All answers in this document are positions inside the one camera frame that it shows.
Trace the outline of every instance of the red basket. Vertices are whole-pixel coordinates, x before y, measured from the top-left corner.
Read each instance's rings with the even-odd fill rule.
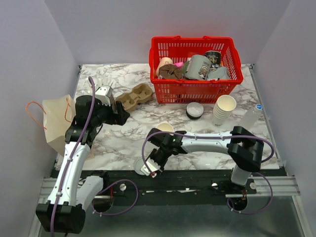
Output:
[[[200,81],[158,79],[157,66],[163,57],[173,63],[185,62],[195,54],[203,55],[215,50],[222,54],[222,63],[227,67],[231,80]],[[242,83],[241,63],[233,39],[228,37],[181,38],[154,37],[149,53],[150,80],[155,86],[159,103],[215,103],[221,95],[228,95],[234,87]]]

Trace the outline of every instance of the gray wall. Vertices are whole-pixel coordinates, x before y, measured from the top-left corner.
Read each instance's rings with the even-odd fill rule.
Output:
[[[256,63],[281,158],[316,236],[316,1],[292,0]]]
[[[78,62],[148,62],[154,36],[228,36],[254,63],[290,0],[45,0]]]
[[[1,1],[0,22],[0,235],[26,237],[56,154],[25,106],[72,94],[78,66],[43,0]]]

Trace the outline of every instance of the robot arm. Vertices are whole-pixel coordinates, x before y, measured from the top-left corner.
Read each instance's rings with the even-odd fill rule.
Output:
[[[159,131],[153,128],[148,136]],[[252,172],[260,170],[264,146],[262,141],[248,138],[216,139],[216,137],[231,135],[254,136],[243,127],[235,126],[231,132],[214,134],[195,134],[186,131],[177,131],[176,133],[189,135],[190,137],[175,134],[157,134],[149,139],[151,143],[159,147],[158,150],[154,149],[150,153],[146,161],[152,171],[162,172],[171,155],[190,152],[218,152],[230,155],[236,163],[232,171],[231,182],[240,186],[246,184]],[[151,174],[145,165],[142,165],[137,173],[142,175]]]
[[[80,233],[84,225],[87,207],[91,204],[95,195],[108,186],[108,176],[105,172],[97,175],[92,174],[87,177],[77,193],[83,164],[97,135],[97,127],[103,123],[124,125],[129,118],[129,113],[124,110],[121,102],[114,101],[112,91],[109,86],[102,86],[96,91],[93,112],[88,127],[73,157],[70,159],[70,153],[80,137],[92,103],[92,96],[90,95],[83,95],[76,99],[76,116],[65,134],[65,155],[54,189],[49,195],[47,203],[38,204],[36,208],[36,215],[43,228],[48,232],[50,231],[53,206],[57,200],[56,195],[60,190],[59,185],[63,175],[65,177],[64,183],[61,189],[62,192],[59,194],[54,218],[55,232]]]

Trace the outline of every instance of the plastic bottle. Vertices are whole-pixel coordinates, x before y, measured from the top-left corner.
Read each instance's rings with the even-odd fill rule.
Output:
[[[254,123],[260,118],[262,113],[262,105],[255,105],[250,108],[243,118],[239,121],[238,126],[242,126],[245,129],[249,130]]]

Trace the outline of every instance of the paper bag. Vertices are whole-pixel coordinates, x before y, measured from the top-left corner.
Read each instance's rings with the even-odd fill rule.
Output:
[[[70,95],[65,95],[56,100],[43,100],[43,110],[46,141],[64,156],[65,133],[76,115],[75,103]]]

